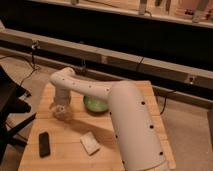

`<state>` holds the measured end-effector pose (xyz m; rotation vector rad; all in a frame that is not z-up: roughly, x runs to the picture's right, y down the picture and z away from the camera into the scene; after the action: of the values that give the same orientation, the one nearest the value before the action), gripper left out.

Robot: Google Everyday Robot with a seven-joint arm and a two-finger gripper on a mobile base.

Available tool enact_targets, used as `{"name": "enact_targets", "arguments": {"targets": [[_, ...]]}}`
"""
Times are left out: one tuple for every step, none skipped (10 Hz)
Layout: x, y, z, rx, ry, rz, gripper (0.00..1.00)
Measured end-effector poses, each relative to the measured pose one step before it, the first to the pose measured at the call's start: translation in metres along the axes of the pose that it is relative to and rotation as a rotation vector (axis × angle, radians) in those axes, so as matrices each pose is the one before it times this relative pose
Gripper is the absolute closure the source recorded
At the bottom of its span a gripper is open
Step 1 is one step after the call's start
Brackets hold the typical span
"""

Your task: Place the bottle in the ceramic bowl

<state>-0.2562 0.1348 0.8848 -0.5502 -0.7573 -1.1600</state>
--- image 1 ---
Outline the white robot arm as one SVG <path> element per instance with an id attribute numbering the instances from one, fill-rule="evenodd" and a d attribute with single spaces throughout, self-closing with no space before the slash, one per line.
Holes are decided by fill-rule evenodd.
<path id="1" fill-rule="evenodd" d="M 107 103 L 125 171 L 170 171 L 145 98 L 131 81 L 87 81 L 66 67 L 53 73 L 54 102 L 69 105 L 71 91 Z"/>

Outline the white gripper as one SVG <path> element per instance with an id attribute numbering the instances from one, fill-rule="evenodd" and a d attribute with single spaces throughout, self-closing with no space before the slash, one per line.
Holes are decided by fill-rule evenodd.
<path id="1" fill-rule="evenodd" d="M 60 121 L 70 121 L 72 119 L 72 110 L 69 105 L 52 104 L 50 110 L 52 115 Z"/>

